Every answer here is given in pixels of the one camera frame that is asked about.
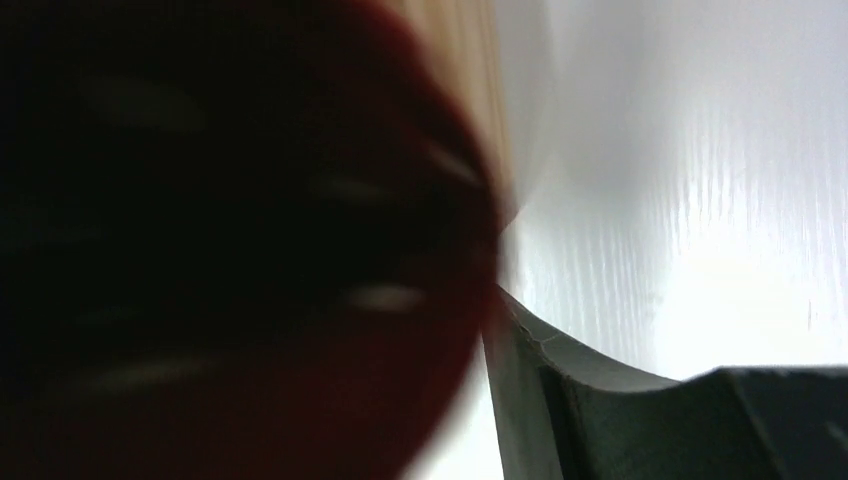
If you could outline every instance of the white wall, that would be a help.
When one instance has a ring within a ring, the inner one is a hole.
[[[848,362],[848,3],[497,3],[519,300],[678,378]]]

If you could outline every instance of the beige edge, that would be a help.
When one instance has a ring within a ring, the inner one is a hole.
[[[512,156],[492,0],[380,1],[408,19],[435,52],[436,76],[470,113],[508,195]],[[507,220],[514,214],[505,213]]]

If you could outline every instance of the blurry red object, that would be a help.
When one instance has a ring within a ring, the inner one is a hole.
[[[499,305],[487,164],[405,25],[4,0],[0,41],[27,225],[0,251],[0,478],[397,477]]]

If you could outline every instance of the red object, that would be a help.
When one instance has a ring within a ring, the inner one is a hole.
[[[487,164],[406,26],[357,0],[54,0],[0,1],[0,32],[6,178],[101,232],[3,254],[39,388],[3,401],[0,478],[396,478],[499,305]],[[101,291],[155,296],[153,323],[65,322]],[[103,374],[177,354],[202,367]]]

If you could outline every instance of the dark red surface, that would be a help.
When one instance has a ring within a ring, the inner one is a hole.
[[[200,3],[0,1],[2,201],[86,212],[101,232],[2,252],[18,353],[0,478],[395,478],[497,316],[487,165],[403,24],[356,0]],[[73,87],[92,74],[176,85],[207,126],[108,125]],[[439,168],[434,147],[479,182]],[[334,178],[388,196],[312,189]],[[346,300],[383,283],[423,302]],[[116,298],[149,321],[71,321]],[[98,368],[174,352],[214,367],[66,395]]]

